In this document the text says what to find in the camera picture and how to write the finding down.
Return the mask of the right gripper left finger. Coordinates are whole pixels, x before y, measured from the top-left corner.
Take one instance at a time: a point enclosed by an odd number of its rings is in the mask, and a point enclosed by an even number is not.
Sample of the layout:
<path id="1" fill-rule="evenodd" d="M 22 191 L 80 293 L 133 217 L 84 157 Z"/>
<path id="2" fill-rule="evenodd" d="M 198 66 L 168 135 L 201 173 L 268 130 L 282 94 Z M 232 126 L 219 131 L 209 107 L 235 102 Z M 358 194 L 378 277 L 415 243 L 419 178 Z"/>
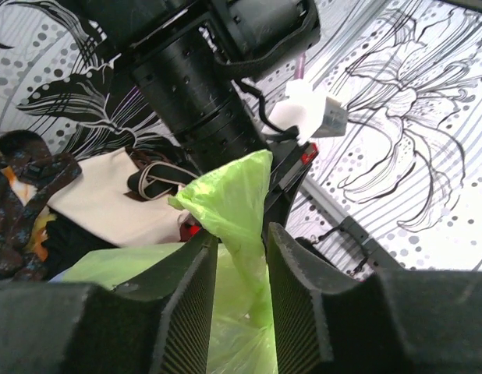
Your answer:
<path id="1" fill-rule="evenodd" d="M 204 373 L 218 241 L 206 231 L 112 290 L 0 283 L 0 373 Z"/>

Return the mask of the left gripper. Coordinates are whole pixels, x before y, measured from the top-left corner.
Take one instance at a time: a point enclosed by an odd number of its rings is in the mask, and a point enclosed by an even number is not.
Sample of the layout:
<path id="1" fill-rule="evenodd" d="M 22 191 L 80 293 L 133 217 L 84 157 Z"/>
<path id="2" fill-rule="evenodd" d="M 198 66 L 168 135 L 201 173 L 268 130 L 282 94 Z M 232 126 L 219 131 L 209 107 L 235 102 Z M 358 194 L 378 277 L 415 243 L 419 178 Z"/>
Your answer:
<path id="1" fill-rule="evenodd" d="M 295 140 L 272 143 L 269 150 L 273 161 L 264 203 L 264 230 L 271 222 L 286 225 L 299 187 L 318 155 L 316 143 L 299 145 Z"/>

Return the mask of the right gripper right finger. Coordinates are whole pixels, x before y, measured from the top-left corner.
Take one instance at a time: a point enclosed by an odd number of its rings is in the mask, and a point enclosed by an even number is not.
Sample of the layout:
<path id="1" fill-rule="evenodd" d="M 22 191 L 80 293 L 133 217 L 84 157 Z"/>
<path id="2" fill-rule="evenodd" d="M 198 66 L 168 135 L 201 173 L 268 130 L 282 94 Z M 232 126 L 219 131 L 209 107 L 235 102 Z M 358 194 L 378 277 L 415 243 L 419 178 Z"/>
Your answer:
<path id="1" fill-rule="evenodd" d="M 281 373 L 482 373 L 482 272 L 381 270 L 355 280 L 269 226 Z"/>

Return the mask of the green trash bag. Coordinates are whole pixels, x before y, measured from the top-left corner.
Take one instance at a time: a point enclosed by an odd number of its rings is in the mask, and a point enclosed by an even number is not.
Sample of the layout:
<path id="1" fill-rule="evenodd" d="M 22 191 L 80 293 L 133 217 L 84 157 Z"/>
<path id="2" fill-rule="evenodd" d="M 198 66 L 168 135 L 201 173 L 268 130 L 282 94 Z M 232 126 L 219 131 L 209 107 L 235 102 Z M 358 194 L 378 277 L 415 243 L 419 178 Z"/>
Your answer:
<path id="1" fill-rule="evenodd" d="M 271 292 L 261 238 L 272 154 L 260 150 L 200 176 L 177 196 L 221 240 L 218 247 L 209 373 L 276 373 Z"/>

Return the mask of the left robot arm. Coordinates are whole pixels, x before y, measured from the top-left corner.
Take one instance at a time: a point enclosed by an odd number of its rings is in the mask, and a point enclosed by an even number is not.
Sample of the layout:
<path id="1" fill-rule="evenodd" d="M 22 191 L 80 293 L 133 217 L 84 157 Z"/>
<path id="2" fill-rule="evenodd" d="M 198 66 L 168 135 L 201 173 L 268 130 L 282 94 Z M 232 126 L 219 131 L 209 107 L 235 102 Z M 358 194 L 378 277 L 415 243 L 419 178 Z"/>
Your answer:
<path id="1" fill-rule="evenodd" d="M 268 149 L 264 222 L 285 224 L 309 164 L 296 127 L 264 136 L 242 94 L 320 39 L 312 1 L 66 1 L 105 33 L 100 52 L 130 76 L 202 175 Z"/>

